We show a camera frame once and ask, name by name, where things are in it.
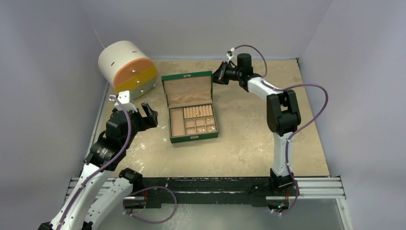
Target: open jewelry box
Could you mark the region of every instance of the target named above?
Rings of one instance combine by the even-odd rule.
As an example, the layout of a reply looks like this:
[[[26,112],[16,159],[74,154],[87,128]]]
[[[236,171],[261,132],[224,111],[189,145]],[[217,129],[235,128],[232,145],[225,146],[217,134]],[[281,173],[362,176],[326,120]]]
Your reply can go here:
[[[171,143],[218,137],[211,71],[162,76]]]

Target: floor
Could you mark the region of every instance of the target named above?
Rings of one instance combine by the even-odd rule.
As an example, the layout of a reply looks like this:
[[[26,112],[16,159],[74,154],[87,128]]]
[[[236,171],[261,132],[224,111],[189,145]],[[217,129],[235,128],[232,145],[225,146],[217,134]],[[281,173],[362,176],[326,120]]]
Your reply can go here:
[[[141,108],[147,102],[158,111],[158,127],[140,132],[120,162],[113,176],[130,167],[146,177],[216,177],[267,176],[273,159],[273,136],[266,122],[266,104],[248,93],[237,82],[213,86],[213,102],[219,125],[219,137],[207,140],[171,144],[169,141],[168,110],[160,76],[215,71],[220,61],[155,61],[159,76],[157,86],[135,99]],[[265,78],[284,88],[302,83],[296,60],[267,61]],[[265,72],[262,61],[253,61],[254,71]],[[309,101],[303,88],[296,95],[302,124],[312,118]],[[102,127],[109,119],[113,103],[107,102],[102,115]],[[316,126],[311,124],[295,136],[293,171],[296,176],[329,175],[326,159]]]

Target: table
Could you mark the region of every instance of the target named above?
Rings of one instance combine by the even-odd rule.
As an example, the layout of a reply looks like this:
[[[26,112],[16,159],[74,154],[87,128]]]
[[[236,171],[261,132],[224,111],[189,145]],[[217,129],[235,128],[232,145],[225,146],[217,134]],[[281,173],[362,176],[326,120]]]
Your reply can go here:
[[[154,61],[158,70],[156,87],[134,100],[141,108],[147,102],[158,111],[158,127],[140,132],[134,138],[127,156],[113,176],[130,167],[145,177],[216,177],[267,176],[273,160],[273,136],[266,122],[266,103],[238,86],[213,86],[213,102],[219,137],[171,144],[169,141],[168,110],[162,88],[162,75],[217,70],[219,60]],[[270,60],[266,80],[284,88],[302,82],[296,60]],[[254,72],[264,74],[264,63],[253,60]],[[301,125],[312,118],[304,88],[295,90],[302,117]],[[115,94],[110,87],[110,94]],[[101,128],[109,119],[113,102],[107,101],[101,116]],[[329,175],[325,156],[315,124],[295,136],[293,170],[297,176]]]

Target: marble-patterned surface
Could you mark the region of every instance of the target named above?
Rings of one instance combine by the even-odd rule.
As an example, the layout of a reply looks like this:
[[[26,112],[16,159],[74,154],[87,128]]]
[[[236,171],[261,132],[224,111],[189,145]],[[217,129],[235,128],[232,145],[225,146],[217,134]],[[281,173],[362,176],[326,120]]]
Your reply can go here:
[[[185,143],[169,141],[168,110],[160,76],[212,70],[220,61],[155,61],[158,69],[156,88],[135,99],[141,108],[148,102],[158,111],[159,127],[140,132],[127,156],[113,176],[130,167],[147,177],[175,176],[267,176],[273,161],[273,136],[266,123],[266,103],[238,86],[214,84],[213,101],[219,125],[219,137]],[[302,83],[296,60],[268,61],[266,80],[284,88]],[[265,72],[262,61],[253,61],[255,72]],[[312,118],[303,88],[296,89],[302,125]],[[101,130],[113,103],[108,102]],[[298,133],[293,145],[293,170],[297,176],[329,175],[316,126],[311,124]]]

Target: wire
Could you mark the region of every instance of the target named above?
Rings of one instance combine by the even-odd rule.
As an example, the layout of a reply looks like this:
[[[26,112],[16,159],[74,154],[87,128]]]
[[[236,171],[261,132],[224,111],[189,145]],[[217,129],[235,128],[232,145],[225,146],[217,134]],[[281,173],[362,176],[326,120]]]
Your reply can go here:
[[[151,189],[159,189],[159,188],[168,191],[168,192],[172,195],[173,200],[174,200],[174,202],[175,202],[175,207],[173,208],[173,211],[172,211],[172,213],[169,215],[169,217],[167,217],[166,219],[161,220],[161,221],[151,221],[151,220],[143,219],[143,218],[141,218],[141,217],[138,217],[138,216],[136,216],[136,215],[134,215],[134,214],[131,214],[130,212],[126,211],[126,210],[125,210],[125,205],[124,205],[124,202],[123,202],[124,213],[127,214],[127,215],[129,215],[129,216],[131,216],[132,218],[135,218],[135,219],[137,219],[137,220],[140,220],[140,221],[145,222],[145,223],[148,223],[148,224],[161,224],[161,223],[166,222],[166,221],[168,221],[169,219],[171,219],[171,218],[173,217],[173,215],[175,215],[176,209],[178,208],[178,201],[176,200],[175,194],[174,194],[171,190],[169,190],[168,188],[163,187],[163,186],[153,186],[153,187],[148,187],[148,188],[145,188],[145,189],[141,189],[141,190],[139,190],[139,191],[136,191],[135,193],[131,193],[131,194],[128,195],[128,196],[135,196],[135,195],[137,195],[137,194],[139,194],[139,193],[143,193],[144,191],[148,191],[148,190],[151,190]]]
[[[267,82],[264,80],[264,77],[265,77],[265,76],[267,75],[267,73],[268,73],[268,66],[267,66],[267,64],[266,64],[266,60],[265,60],[264,56],[262,55],[262,53],[261,53],[258,49],[256,49],[255,47],[253,47],[253,46],[251,46],[251,45],[240,45],[240,46],[235,47],[235,49],[238,49],[238,48],[244,47],[244,46],[253,48],[256,52],[258,52],[258,54],[261,56],[262,60],[264,61],[264,64],[265,64],[265,75],[263,75],[263,76],[261,77],[261,83],[262,83],[264,86],[266,86],[266,87],[268,87],[268,88],[270,88],[270,89],[272,89],[272,90],[280,91],[280,92],[286,91],[286,90],[291,90],[291,89],[298,88],[298,87],[305,87],[305,86],[317,87],[317,88],[321,89],[321,90],[324,92],[324,95],[325,95],[325,97],[326,97],[326,98],[325,98],[325,101],[324,101],[324,104],[323,104],[323,106],[321,107],[320,111],[319,111],[309,122],[307,122],[305,125],[303,125],[303,126],[300,127],[299,129],[297,129],[295,132],[293,132],[293,133],[288,137],[288,139],[287,139],[287,141],[286,141],[286,145],[285,145],[286,167],[287,167],[288,173],[289,173],[289,175],[290,175],[290,177],[291,177],[291,179],[292,179],[292,181],[293,181],[293,185],[296,187],[296,193],[295,193],[295,197],[294,197],[294,200],[293,200],[292,204],[289,205],[289,208],[286,209],[284,212],[278,213],[279,215],[281,215],[281,214],[286,214],[287,212],[289,212],[290,210],[292,210],[292,208],[295,206],[296,201],[297,201],[297,198],[298,198],[298,196],[299,196],[299,185],[298,185],[297,181],[294,179],[294,176],[293,176],[293,174],[292,174],[292,171],[291,171],[291,169],[290,169],[290,167],[289,167],[289,158],[288,158],[289,143],[291,142],[291,139],[294,137],[294,135],[296,135],[298,132],[302,131],[304,128],[308,127],[312,122],[314,122],[314,121],[322,114],[322,112],[324,111],[324,109],[326,108],[327,103],[328,103],[328,93],[327,93],[327,90],[326,90],[323,86],[318,85],[318,84],[311,84],[311,83],[309,83],[309,84],[297,84],[297,85],[292,85],[292,86],[289,86],[289,87],[284,88],[284,89],[279,89],[279,88],[276,88],[276,87],[272,87],[271,85],[267,84]]]
[[[128,114],[127,110],[125,109],[124,105],[121,104],[121,102],[114,96],[110,96],[111,99],[115,100],[115,102],[118,103],[118,105],[120,106],[120,108],[124,111],[124,115],[125,118],[127,120],[127,138],[125,139],[125,143],[124,145],[121,147],[120,151],[118,151],[118,153],[110,160],[108,161],[105,165],[103,165],[102,167],[100,167],[98,170],[96,170],[94,173],[92,173],[90,176],[88,176],[83,182],[82,184],[80,184],[81,186],[79,187],[79,189],[77,189],[77,191],[72,195],[72,199],[69,201],[68,205],[66,205],[65,210],[62,213],[61,218],[59,219],[59,224],[56,228],[56,230],[60,230],[62,227],[62,224],[66,218],[66,214],[69,212],[70,208],[72,207],[73,203],[76,201],[76,199],[78,198],[79,194],[81,193],[81,191],[85,188],[86,184],[98,173],[100,173],[101,171],[103,171],[105,168],[107,168],[109,165],[111,165],[117,158],[120,157],[120,155],[125,151],[128,143],[130,142],[130,137],[131,137],[131,120],[130,120],[130,115]]]

